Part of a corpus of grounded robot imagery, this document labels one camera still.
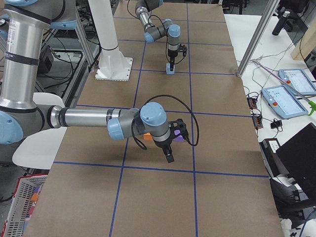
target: black monitor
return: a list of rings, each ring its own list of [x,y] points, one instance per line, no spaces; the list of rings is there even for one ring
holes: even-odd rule
[[[276,153],[308,198],[316,198],[316,126],[309,123]]]

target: small blue block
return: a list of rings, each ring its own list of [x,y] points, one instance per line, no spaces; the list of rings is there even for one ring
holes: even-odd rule
[[[173,66],[173,71],[171,71],[170,70],[170,63],[167,63],[167,65],[166,65],[166,72],[167,72],[167,74],[170,74],[170,75],[174,74],[175,70],[176,70],[176,67]]]

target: ur robot arm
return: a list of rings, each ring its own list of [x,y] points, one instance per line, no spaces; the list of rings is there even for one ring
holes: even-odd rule
[[[162,0],[138,0],[135,6],[137,18],[141,21],[144,27],[144,37],[147,43],[152,43],[164,36],[167,36],[168,48],[168,63],[166,65],[167,74],[175,72],[175,58],[178,53],[182,53],[183,58],[187,55],[187,47],[180,44],[180,26],[174,24],[172,20],[165,19],[162,25],[156,27],[151,21],[149,12],[162,5]]]
[[[173,162],[172,139],[182,135],[189,142],[186,124],[168,121],[156,102],[139,109],[82,110],[37,105],[33,101],[43,30],[75,27],[75,0],[6,0],[10,16],[5,70],[0,96],[0,144],[23,140],[37,132],[61,126],[107,127],[114,140],[149,132]]]

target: brown cardboard surface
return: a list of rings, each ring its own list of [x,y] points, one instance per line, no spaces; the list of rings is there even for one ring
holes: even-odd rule
[[[112,140],[106,128],[69,127],[55,161],[121,165],[125,144]]]
[[[232,46],[190,44],[191,72],[234,74],[236,63]]]
[[[144,41],[144,29],[138,19],[114,18],[118,40]]]
[[[187,124],[187,130],[191,134],[191,116],[189,114],[167,113],[168,120],[176,120],[182,118]],[[137,167],[150,167],[160,169],[177,169],[192,170],[193,169],[193,152],[192,147],[186,143],[172,142],[171,147],[175,162],[167,163],[161,148],[158,148],[153,141],[141,141],[147,146],[147,150],[141,150],[133,139],[128,142],[125,165]]]
[[[128,5],[129,11],[135,15],[135,5],[137,1],[136,0],[131,0]],[[127,1],[126,0],[121,0],[119,2],[119,5],[115,11],[114,17],[127,17],[127,18],[133,18],[127,11]]]
[[[181,3],[164,2],[162,6],[153,10],[153,14],[159,16],[162,20],[187,20],[187,6]]]
[[[177,73],[166,75],[165,72],[142,72],[136,98],[136,107],[140,108],[149,98],[159,94],[176,96],[190,106],[189,74]],[[174,99],[157,98],[155,101],[161,103],[165,110],[187,112],[187,109]]]
[[[154,42],[146,44],[143,70],[166,71],[166,44],[163,42]],[[176,62],[182,59],[182,54],[176,58]],[[176,72],[189,72],[189,57],[186,57],[180,64],[175,65]]]
[[[96,80],[90,73],[79,98],[79,105],[133,107],[139,71],[132,71],[129,81]]]
[[[226,23],[222,22],[189,22],[190,43],[229,44],[231,39]]]
[[[109,235],[120,168],[54,164],[24,237]]]
[[[241,78],[193,74],[191,80],[195,112],[250,115]]]
[[[124,170],[113,237],[193,237],[190,173]]]
[[[217,4],[188,4],[189,21],[225,22],[222,6]]]
[[[197,174],[199,236],[282,237],[269,179]]]
[[[153,95],[175,95],[197,112],[199,145],[173,142],[175,162],[168,164],[162,150],[141,137],[147,151],[132,138],[111,140],[106,128],[68,128],[25,236],[283,236],[242,83],[233,76],[233,47],[223,45],[230,39],[221,7],[164,3],[154,11],[178,20],[184,39],[187,15],[192,30],[186,59],[166,75],[165,43],[145,44],[126,4],[120,1],[115,24],[120,50],[134,58],[130,79],[90,74],[78,108],[140,107]],[[134,6],[131,1],[131,12]],[[181,104],[155,101],[170,110],[168,120],[182,118],[196,140]]]
[[[118,45],[124,57],[133,58],[132,70],[140,69],[145,42],[119,40]]]
[[[251,118],[196,115],[196,170],[267,175]]]

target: table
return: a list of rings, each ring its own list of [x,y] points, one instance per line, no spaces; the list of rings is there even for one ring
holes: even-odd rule
[[[232,39],[232,45],[234,47],[234,52],[237,60],[241,60],[246,48],[250,42],[250,39],[255,31],[258,22],[260,20],[260,16],[250,16],[250,15],[225,15],[225,19],[227,22],[227,26],[229,29],[229,33]],[[277,17],[272,17],[270,20],[267,29],[265,30],[258,47],[256,48],[254,55],[252,56],[253,59],[259,58],[261,56],[267,55],[274,55],[272,57],[263,58],[260,62],[272,69],[291,69],[291,68],[306,68],[306,64],[303,61],[295,61],[292,59],[290,53],[294,49],[292,40],[289,38],[286,31],[283,29],[281,30],[278,36],[273,36],[272,31],[275,25],[278,22]],[[280,52],[286,50],[289,46],[288,51],[281,53],[280,55],[276,55]],[[254,63],[250,63],[245,73],[242,76],[242,81],[245,86],[247,86],[250,91],[256,91],[260,93],[261,87],[252,80],[254,75],[255,81],[259,84],[264,85],[265,81],[267,80],[269,74],[263,71],[262,69],[258,68],[254,65]],[[312,73],[308,70],[304,70],[307,75],[314,80]],[[280,83],[275,79],[270,77],[265,84],[265,87],[271,87],[280,85]],[[300,100],[300,102],[306,107],[309,108],[309,105]],[[269,107],[266,101],[261,97],[259,97],[258,103],[261,108],[261,112],[263,117],[273,120],[273,118],[280,119],[274,111]],[[270,129],[270,121],[263,120],[263,129],[259,129],[258,131],[258,141],[261,142],[266,138],[272,138],[276,136],[279,143],[283,145],[287,140],[289,140],[292,136],[294,136],[298,131],[300,131],[303,127],[305,127],[308,123],[313,122],[316,123],[316,114],[312,116],[300,116],[291,119],[284,119],[282,120],[283,123],[283,132],[280,132],[276,136],[276,130]],[[304,229],[303,236],[313,236],[316,233],[316,220],[311,220],[308,222]]]
[[[120,50],[134,59],[130,80],[91,74],[77,107],[139,107],[172,94],[195,112],[199,145],[174,142],[168,164],[150,141],[143,151],[105,128],[69,127],[25,237],[282,236],[221,6],[164,3],[154,14],[181,26],[188,56],[176,74],[165,74],[165,39],[146,44],[121,1],[115,26]],[[196,138],[181,105],[157,102]]]

